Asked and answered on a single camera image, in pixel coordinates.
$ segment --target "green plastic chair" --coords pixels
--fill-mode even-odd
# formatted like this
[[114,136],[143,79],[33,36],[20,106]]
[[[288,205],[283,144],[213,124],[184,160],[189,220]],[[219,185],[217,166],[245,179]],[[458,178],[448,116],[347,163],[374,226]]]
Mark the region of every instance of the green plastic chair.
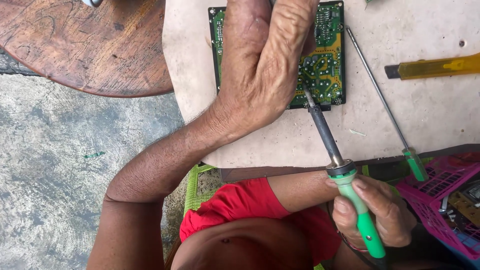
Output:
[[[214,166],[210,165],[202,165],[198,166],[195,165],[190,172],[188,173],[188,183],[187,183],[187,194],[185,196],[185,208],[183,210],[183,216],[187,213],[189,209],[197,210],[200,208],[200,204],[208,201],[213,194],[218,190],[210,190],[208,192],[203,193],[202,195],[197,195],[198,191],[198,175],[202,172],[209,171],[211,169],[215,169]],[[325,270],[321,264],[315,266],[313,270]]]

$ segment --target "wooden table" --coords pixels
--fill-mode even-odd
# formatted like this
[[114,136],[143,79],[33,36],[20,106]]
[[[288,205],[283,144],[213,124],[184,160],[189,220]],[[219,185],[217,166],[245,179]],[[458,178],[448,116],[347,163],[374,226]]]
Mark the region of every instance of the wooden table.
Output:
[[0,47],[36,73],[101,96],[173,91],[162,50],[165,0],[0,1]]

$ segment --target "pink plastic basket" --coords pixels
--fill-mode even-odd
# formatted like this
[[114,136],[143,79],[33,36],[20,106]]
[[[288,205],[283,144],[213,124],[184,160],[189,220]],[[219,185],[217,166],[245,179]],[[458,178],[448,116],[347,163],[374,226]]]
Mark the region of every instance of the pink plastic basket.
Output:
[[467,224],[459,238],[439,214],[441,200],[465,181],[480,172],[480,162],[466,166],[449,164],[449,157],[432,160],[425,166],[429,180],[419,182],[409,176],[396,185],[401,196],[413,207],[425,228],[435,237],[457,249],[470,259],[480,257],[480,229]]

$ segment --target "person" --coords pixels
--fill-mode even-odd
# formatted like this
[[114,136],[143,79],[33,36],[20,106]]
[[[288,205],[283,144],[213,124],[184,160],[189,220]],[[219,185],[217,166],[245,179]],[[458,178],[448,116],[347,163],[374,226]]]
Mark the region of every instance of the person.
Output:
[[[87,269],[163,268],[164,198],[203,157],[271,124],[285,111],[297,84],[299,58],[315,48],[312,25],[318,2],[277,0],[272,9],[267,0],[228,1],[217,98],[113,178]],[[359,176],[352,185],[375,216],[385,246],[408,246],[417,220],[405,202],[387,184],[368,177]],[[174,270],[310,270],[331,258],[333,269],[371,268],[353,205],[325,172],[225,185],[200,209],[187,213],[180,236]],[[423,262],[407,269],[435,266]]]

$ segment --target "green circuit board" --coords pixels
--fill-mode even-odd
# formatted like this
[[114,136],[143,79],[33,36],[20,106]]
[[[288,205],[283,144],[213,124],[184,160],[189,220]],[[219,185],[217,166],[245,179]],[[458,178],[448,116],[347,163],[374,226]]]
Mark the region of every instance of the green circuit board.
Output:
[[[344,55],[344,3],[343,1],[320,2],[315,17],[316,50],[299,60],[299,74],[295,96],[287,109],[308,107],[304,87],[313,95],[322,110],[331,105],[344,104],[345,55]],[[210,35],[217,90],[222,82],[223,21],[225,7],[208,8]]]

